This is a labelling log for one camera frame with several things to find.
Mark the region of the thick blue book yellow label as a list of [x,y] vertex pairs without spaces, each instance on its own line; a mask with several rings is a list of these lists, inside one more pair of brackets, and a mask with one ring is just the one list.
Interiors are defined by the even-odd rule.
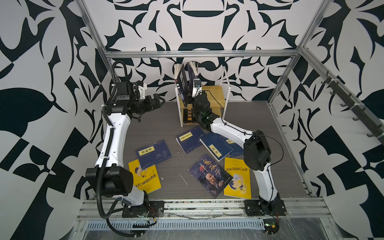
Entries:
[[200,137],[200,142],[218,162],[234,150],[222,137],[215,133],[203,135]]

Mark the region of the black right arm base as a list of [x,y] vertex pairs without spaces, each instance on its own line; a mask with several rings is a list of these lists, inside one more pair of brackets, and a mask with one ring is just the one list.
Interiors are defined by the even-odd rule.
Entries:
[[287,209],[283,200],[278,196],[271,202],[261,200],[244,200],[245,213],[247,216],[285,216]]

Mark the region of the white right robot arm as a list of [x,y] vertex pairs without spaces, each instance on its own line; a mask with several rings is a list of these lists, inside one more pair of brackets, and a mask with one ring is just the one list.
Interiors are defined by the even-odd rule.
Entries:
[[271,171],[272,151],[268,137],[262,131],[242,129],[213,113],[206,93],[197,95],[192,106],[200,127],[233,141],[243,149],[244,162],[254,172],[258,183],[259,198],[268,204],[278,199]]

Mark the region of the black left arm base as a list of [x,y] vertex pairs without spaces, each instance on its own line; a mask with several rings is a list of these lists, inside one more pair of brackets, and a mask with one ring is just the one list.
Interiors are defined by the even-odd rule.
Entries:
[[123,218],[149,217],[155,218],[164,213],[164,201],[149,201],[140,206],[128,207],[123,210]]

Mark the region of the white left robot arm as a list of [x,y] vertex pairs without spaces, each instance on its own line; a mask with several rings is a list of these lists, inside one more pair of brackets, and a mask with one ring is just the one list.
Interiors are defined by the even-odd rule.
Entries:
[[96,193],[98,205],[102,197],[114,198],[129,206],[141,206],[146,193],[134,185],[133,174],[124,168],[123,153],[128,128],[133,119],[140,120],[147,112],[159,109],[165,100],[158,94],[147,96],[142,81],[119,82],[113,85],[114,95],[102,106],[107,132],[98,160],[86,170],[86,180]]

